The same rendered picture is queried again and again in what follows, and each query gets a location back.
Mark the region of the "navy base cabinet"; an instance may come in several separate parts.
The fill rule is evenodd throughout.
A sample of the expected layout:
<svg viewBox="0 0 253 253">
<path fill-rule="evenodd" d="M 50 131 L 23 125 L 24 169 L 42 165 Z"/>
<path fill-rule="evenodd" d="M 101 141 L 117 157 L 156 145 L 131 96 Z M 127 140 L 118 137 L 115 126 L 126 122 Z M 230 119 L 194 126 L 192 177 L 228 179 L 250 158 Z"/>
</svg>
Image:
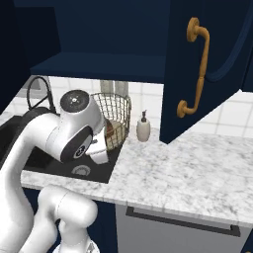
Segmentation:
<svg viewBox="0 0 253 253">
<path fill-rule="evenodd" d="M 32 205 L 34 213 L 38 210 L 38 196 L 40 191 L 35 189 L 23 188 L 26 197 Z M 116 207 L 101 201 L 93 200 L 98 207 L 98 215 L 95 222 L 88 227 L 88 233 L 93 241 L 96 242 L 100 253 L 118 253 Z M 59 220 L 55 223 L 57 227 L 57 238 L 47 253 L 52 253 L 60 243 Z"/>
</svg>

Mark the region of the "black sink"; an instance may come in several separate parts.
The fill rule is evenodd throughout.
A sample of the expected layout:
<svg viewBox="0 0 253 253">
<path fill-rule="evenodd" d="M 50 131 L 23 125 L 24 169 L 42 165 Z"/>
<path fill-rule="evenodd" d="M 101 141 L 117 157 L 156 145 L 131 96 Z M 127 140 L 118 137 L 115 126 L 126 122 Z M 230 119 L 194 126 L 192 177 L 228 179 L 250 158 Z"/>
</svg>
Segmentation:
<svg viewBox="0 0 253 253">
<path fill-rule="evenodd" d="M 16 134 L 20 120 L 20 116 L 13 116 L 0 126 L 0 167 Z M 108 163 L 96 164 L 89 156 L 83 155 L 80 159 L 62 164 L 35 147 L 26 163 L 25 170 L 108 184 L 121 149 L 120 145 L 108 152 Z"/>
</svg>

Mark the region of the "black tap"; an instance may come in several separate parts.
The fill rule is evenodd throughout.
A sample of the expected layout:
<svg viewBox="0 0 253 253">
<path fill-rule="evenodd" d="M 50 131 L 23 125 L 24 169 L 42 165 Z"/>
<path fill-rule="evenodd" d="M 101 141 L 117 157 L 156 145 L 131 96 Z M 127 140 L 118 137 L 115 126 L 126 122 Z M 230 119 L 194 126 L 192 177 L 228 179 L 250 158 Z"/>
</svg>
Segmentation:
<svg viewBox="0 0 253 253">
<path fill-rule="evenodd" d="M 44 85 L 45 85 L 45 88 L 46 88 L 46 96 L 43 97 L 39 102 L 37 102 L 34 106 L 31 104 L 30 102 L 30 91 L 31 91 L 31 87 L 33 85 L 33 83 L 36 81 L 36 80 L 41 80 Z M 40 105 L 43 101 L 45 101 L 46 99 L 48 99 L 48 103 L 49 103 L 49 110 L 56 114 L 56 108 L 55 108 L 55 105 L 54 105 L 54 102 L 53 102 L 53 97 L 52 97 L 52 92 L 51 92 L 51 89 L 49 87 L 49 84 L 48 82 L 42 77 L 42 76 L 35 76 L 32 78 L 32 80 L 29 82 L 28 84 L 28 88 L 27 88 L 27 104 L 28 104 L 28 108 L 29 108 L 29 111 L 32 110 L 32 109 L 35 109 L 38 107 L 38 105 Z"/>
</svg>

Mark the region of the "navy cabinet door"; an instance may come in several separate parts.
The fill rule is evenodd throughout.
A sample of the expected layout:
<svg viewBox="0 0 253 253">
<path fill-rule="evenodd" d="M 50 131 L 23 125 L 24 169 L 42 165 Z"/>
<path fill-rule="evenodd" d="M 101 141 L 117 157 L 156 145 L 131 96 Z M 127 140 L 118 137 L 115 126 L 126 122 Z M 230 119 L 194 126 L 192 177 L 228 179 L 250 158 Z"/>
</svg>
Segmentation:
<svg viewBox="0 0 253 253">
<path fill-rule="evenodd" d="M 192 18 L 210 33 L 207 73 L 196 97 L 205 39 L 187 41 Z M 169 143 L 237 92 L 253 47 L 253 0 L 171 0 L 160 140 Z"/>
<path fill-rule="evenodd" d="M 0 114 L 32 75 L 60 52 L 53 7 L 16 7 L 0 0 Z"/>
</svg>

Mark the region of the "white soap dispenser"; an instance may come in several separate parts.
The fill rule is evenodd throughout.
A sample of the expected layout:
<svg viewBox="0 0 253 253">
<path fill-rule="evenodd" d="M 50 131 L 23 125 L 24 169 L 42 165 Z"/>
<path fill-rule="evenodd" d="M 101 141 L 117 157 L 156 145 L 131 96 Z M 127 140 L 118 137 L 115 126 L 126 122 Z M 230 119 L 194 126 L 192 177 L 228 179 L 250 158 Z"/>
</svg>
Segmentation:
<svg viewBox="0 0 253 253">
<path fill-rule="evenodd" d="M 141 142 L 147 142 L 150 137 L 150 121 L 146 118 L 146 111 L 142 112 L 141 119 L 137 122 L 136 136 Z"/>
</svg>

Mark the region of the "grey dishwasher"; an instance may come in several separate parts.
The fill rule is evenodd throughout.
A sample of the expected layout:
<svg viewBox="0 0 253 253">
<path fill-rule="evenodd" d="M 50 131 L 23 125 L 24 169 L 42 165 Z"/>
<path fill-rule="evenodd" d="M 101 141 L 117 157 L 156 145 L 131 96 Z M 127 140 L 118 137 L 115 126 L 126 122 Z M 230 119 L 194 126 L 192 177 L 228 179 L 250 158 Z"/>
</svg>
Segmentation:
<svg viewBox="0 0 253 253">
<path fill-rule="evenodd" d="M 116 205 L 119 253 L 240 253 L 250 233 L 239 237 L 126 215 Z"/>
</svg>

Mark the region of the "brown round bread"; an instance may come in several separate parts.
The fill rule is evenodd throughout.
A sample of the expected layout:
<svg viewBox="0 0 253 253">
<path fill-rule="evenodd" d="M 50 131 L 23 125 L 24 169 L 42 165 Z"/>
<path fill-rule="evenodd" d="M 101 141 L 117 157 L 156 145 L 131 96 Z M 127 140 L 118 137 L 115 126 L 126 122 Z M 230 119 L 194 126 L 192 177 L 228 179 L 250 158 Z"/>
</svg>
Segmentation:
<svg viewBox="0 0 253 253">
<path fill-rule="evenodd" d="M 107 120 L 105 138 L 108 150 L 119 147 L 126 138 L 126 126 L 114 120 Z"/>
</svg>

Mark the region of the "navy wall cabinet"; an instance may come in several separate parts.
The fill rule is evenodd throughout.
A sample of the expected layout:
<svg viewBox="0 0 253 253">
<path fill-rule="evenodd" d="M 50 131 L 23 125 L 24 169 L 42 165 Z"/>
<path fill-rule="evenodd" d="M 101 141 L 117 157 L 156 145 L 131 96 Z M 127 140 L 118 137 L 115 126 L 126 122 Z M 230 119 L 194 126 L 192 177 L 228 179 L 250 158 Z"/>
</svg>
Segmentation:
<svg viewBox="0 0 253 253">
<path fill-rule="evenodd" d="M 171 0 L 14 0 L 53 7 L 60 52 L 32 72 L 162 83 Z"/>
</svg>

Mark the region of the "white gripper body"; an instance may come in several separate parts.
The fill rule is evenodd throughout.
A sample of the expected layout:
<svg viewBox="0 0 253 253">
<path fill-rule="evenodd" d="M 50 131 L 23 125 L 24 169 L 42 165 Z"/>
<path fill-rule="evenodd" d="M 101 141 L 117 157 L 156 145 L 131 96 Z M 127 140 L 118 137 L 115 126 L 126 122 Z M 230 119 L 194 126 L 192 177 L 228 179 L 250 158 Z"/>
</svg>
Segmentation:
<svg viewBox="0 0 253 253">
<path fill-rule="evenodd" d="M 96 164 L 104 164 L 109 161 L 108 153 L 106 150 L 102 150 L 102 151 L 87 150 L 86 154 L 89 155 Z"/>
</svg>

